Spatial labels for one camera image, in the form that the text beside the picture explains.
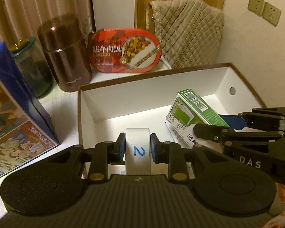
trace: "green jar lid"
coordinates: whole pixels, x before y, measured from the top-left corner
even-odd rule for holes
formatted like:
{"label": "green jar lid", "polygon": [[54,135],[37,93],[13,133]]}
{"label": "green jar lid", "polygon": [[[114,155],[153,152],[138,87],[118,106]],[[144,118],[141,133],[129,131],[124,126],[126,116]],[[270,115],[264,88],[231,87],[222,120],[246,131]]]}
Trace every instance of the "green jar lid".
{"label": "green jar lid", "polygon": [[13,46],[8,47],[10,52],[13,54],[13,57],[19,56],[23,52],[27,51],[31,48],[36,41],[34,37],[28,37],[27,39],[20,39],[16,44]]}

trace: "brown thermos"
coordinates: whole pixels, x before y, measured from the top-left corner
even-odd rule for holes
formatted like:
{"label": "brown thermos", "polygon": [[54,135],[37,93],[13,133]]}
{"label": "brown thermos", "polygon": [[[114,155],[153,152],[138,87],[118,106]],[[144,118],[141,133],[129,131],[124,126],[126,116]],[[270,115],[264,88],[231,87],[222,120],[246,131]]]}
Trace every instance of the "brown thermos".
{"label": "brown thermos", "polygon": [[67,13],[43,23],[38,28],[38,37],[54,78],[63,91],[77,91],[79,86],[90,82],[92,70],[75,14]]}

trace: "ribbed black surface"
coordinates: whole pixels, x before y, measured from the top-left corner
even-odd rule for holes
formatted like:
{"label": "ribbed black surface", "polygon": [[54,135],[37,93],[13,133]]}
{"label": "ribbed black surface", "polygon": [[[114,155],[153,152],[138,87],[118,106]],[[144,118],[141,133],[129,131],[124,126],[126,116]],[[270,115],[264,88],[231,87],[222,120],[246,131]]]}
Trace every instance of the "ribbed black surface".
{"label": "ribbed black surface", "polygon": [[10,212],[0,220],[0,228],[259,228],[270,219],[267,213],[233,218],[212,212],[188,187],[169,183],[163,175],[116,175],[108,183],[89,186],[85,196],[65,211],[43,217]]}

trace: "round hole in box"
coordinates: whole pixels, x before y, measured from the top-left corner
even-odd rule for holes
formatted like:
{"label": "round hole in box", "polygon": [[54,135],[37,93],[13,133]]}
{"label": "round hole in box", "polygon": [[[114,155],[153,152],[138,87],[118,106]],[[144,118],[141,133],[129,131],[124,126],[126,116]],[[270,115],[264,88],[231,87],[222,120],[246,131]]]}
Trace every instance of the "round hole in box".
{"label": "round hole in box", "polygon": [[231,87],[231,88],[229,89],[229,93],[230,93],[231,95],[236,94],[236,89],[235,89],[234,87]]}

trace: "green and white box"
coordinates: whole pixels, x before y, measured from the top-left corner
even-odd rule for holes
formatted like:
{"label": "green and white box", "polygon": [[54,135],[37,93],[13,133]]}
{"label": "green and white box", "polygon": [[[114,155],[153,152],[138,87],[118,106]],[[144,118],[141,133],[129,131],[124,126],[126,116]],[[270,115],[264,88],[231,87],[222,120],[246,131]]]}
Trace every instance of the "green and white box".
{"label": "green and white box", "polygon": [[195,124],[203,123],[229,127],[220,115],[192,89],[177,93],[174,104],[166,118],[190,147],[195,144],[207,145],[206,141],[194,135]]}

